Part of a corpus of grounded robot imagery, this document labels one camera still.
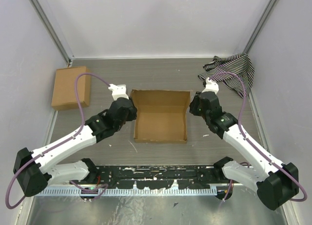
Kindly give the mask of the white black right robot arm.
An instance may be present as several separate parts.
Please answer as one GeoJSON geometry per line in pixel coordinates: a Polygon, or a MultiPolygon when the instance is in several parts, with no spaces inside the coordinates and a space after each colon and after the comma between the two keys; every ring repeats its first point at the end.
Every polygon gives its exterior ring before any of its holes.
{"type": "Polygon", "coordinates": [[[230,157],[214,163],[214,177],[219,183],[233,180],[256,192],[270,210],[276,210],[299,193],[298,169],[285,164],[266,151],[241,126],[235,116],[224,112],[215,92],[196,92],[190,113],[200,116],[209,130],[234,147],[251,167],[230,157]]]}

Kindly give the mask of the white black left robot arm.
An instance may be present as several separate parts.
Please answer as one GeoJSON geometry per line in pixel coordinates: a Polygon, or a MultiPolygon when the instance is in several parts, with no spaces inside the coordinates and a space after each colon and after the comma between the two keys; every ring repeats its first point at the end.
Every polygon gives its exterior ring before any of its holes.
{"type": "Polygon", "coordinates": [[[16,156],[13,172],[25,197],[32,197],[54,183],[76,180],[93,184],[98,172],[90,159],[74,164],[59,164],[79,150],[92,146],[120,131],[126,123],[137,118],[137,109],[131,98],[118,98],[110,108],[89,118],[65,137],[42,148],[21,149],[16,156]]]}

